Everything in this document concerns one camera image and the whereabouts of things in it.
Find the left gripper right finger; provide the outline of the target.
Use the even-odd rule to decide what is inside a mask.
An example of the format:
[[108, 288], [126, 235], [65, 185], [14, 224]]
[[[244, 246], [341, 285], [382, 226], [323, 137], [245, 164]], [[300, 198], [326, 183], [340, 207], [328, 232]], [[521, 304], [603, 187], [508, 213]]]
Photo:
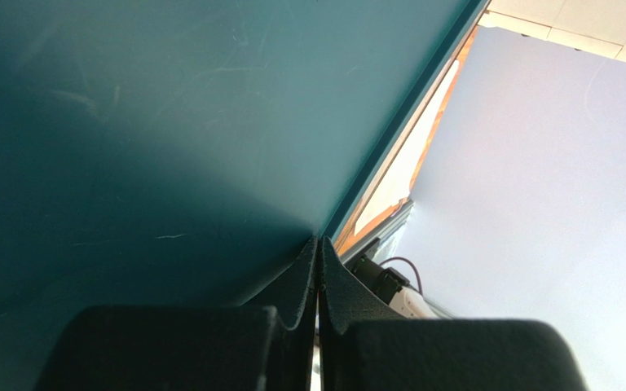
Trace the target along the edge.
[[322, 385], [326, 390], [583, 390], [568, 344], [522, 319], [408, 319], [319, 241]]

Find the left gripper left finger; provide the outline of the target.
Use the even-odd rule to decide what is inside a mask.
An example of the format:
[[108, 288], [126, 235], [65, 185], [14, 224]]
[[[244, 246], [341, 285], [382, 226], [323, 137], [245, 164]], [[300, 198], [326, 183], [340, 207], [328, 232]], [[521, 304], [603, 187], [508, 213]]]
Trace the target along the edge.
[[99, 305], [57, 340], [37, 390], [307, 390], [315, 334], [311, 238], [243, 305]]

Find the teal drawer organizer box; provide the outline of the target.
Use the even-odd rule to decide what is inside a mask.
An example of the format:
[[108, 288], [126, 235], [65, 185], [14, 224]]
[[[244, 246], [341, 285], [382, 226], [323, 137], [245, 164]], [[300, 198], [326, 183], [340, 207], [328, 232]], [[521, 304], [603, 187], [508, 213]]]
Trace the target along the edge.
[[484, 1], [0, 1], [0, 390], [336, 236]]

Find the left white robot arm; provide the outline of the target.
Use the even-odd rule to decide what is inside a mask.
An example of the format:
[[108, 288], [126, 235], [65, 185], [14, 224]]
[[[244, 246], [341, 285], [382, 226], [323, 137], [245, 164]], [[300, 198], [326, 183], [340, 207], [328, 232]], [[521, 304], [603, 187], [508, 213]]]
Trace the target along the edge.
[[531, 320], [440, 319], [396, 270], [312, 238], [245, 304], [93, 306], [37, 390], [583, 390], [567, 343]]

